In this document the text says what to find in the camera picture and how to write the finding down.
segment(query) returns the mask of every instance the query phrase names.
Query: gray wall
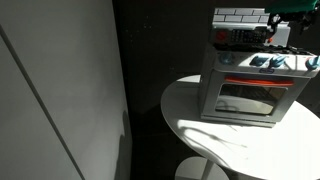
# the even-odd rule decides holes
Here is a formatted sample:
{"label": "gray wall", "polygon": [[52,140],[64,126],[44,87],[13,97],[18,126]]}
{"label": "gray wall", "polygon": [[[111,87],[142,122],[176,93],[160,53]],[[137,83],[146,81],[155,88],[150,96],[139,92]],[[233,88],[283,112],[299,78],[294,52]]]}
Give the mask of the gray wall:
{"label": "gray wall", "polygon": [[[129,179],[132,141],[112,2],[110,0],[1,0],[0,23],[84,177],[90,180]],[[0,68],[6,73],[12,71],[3,66]],[[11,76],[1,80],[1,86],[16,87],[14,83],[22,83],[15,81]],[[26,89],[18,88],[16,93],[26,93]],[[14,96],[9,92],[8,94],[1,92],[2,98]],[[12,106],[19,104],[20,101],[5,99],[0,103],[1,107],[5,107],[7,103]],[[1,117],[0,123],[18,121],[19,119],[12,114],[21,114],[19,116],[21,118],[26,111],[24,106],[10,110],[11,115]],[[57,139],[49,139],[42,135],[44,126],[33,122],[35,119],[36,117],[26,116],[24,123],[32,123],[33,131],[37,132],[40,136],[38,138],[46,143],[39,145],[41,141],[30,140],[28,153],[16,156],[12,149],[3,148],[11,147],[9,142],[15,139],[6,135],[1,136],[1,140],[5,141],[1,144],[1,149],[7,153],[7,158],[11,159],[4,161],[3,166],[15,166],[15,161],[30,165],[28,157],[30,153],[53,152],[52,148],[55,147],[54,142]],[[47,121],[43,115],[42,119],[38,118],[39,122],[40,120]],[[19,130],[24,131],[25,128],[28,127],[20,124],[7,129],[6,132],[17,133]],[[28,132],[25,136],[29,139],[34,138]],[[61,163],[63,158],[66,158],[66,154],[62,154],[49,156],[48,161],[34,160],[30,165],[33,171],[29,173],[44,173],[42,170],[47,167],[39,168],[39,166],[54,159]],[[50,169],[58,167],[53,164]],[[20,178],[14,179],[24,179],[23,173],[19,173],[23,168],[26,167],[15,169],[17,177]],[[74,173],[73,167],[65,169],[69,176]],[[64,176],[53,179],[70,178]]]}

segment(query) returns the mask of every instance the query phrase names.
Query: stovetop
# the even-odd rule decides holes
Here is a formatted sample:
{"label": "stovetop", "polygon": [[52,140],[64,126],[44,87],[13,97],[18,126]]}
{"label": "stovetop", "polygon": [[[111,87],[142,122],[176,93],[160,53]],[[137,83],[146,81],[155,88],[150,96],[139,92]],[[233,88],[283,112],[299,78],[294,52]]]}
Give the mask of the stovetop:
{"label": "stovetop", "polygon": [[312,53],[292,46],[265,46],[263,44],[214,44],[214,47],[220,51],[237,51],[237,52],[261,52],[272,54],[292,54],[292,55],[313,55]]}

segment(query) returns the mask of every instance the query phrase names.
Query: floor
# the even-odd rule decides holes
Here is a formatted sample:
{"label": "floor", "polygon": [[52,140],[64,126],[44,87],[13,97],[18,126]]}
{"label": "floor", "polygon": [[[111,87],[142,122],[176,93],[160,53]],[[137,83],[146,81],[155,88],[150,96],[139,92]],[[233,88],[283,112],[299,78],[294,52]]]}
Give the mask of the floor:
{"label": "floor", "polygon": [[[133,115],[132,118],[139,122],[133,128],[132,180],[174,180],[175,170],[183,160],[200,156],[171,131],[162,117],[160,106],[144,116]],[[258,180],[223,170],[230,180]]]}

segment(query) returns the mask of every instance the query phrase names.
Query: red trim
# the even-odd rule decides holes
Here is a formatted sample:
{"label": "red trim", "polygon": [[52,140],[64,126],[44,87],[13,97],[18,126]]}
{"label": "red trim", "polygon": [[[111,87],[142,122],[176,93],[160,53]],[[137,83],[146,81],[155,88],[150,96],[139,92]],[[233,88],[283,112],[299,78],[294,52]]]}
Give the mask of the red trim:
{"label": "red trim", "polygon": [[257,79],[244,79],[234,76],[226,76],[227,82],[249,84],[249,85],[265,85],[265,86],[292,86],[293,81],[273,81],[273,80],[257,80]]}

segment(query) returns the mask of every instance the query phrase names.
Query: toy kitchen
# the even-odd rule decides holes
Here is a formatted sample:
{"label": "toy kitchen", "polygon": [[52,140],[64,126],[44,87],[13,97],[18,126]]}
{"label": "toy kitchen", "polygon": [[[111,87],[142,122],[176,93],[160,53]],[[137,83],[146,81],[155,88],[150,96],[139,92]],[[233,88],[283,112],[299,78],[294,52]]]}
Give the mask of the toy kitchen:
{"label": "toy kitchen", "polygon": [[299,13],[215,8],[198,93],[201,119],[260,127],[280,122],[320,66],[319,56],[287,44],[288,25],[299,23],[302,33],[317,10],[317,4]]}

